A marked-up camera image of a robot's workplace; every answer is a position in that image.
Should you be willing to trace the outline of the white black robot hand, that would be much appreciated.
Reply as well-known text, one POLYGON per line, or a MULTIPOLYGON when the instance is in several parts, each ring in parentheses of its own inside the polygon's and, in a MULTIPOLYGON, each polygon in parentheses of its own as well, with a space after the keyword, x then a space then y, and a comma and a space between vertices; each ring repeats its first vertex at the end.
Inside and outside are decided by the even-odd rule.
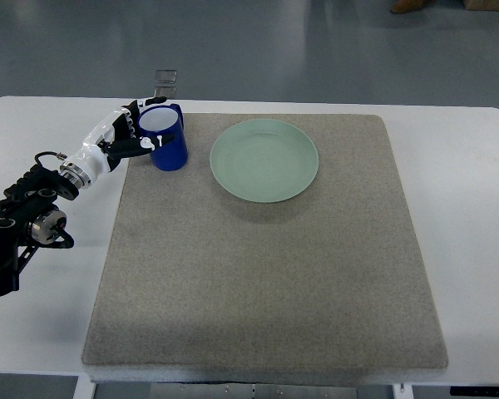
POLYGON ((61 173, 74 175, 80 186, 88 186, 121 160, 151 153, 159 142, 140 133, 138 120, 144 111, 165 102, 163 96, 143 98, 113 110, 83 140, 81 149, 63 161, 61 173))

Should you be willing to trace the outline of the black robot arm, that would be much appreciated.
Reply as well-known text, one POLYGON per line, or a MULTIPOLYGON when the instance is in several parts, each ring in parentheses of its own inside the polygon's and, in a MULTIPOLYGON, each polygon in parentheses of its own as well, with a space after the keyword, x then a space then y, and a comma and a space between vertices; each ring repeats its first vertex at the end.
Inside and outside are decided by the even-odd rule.
POLYGON ((0 200, 0 297, 19 289, 20 273, 38 249, 69 249, 67 216, 57 198, 74 200, 88 187, 87 174, 55 151, 34 156, 35 164, 3 191, 0 200))

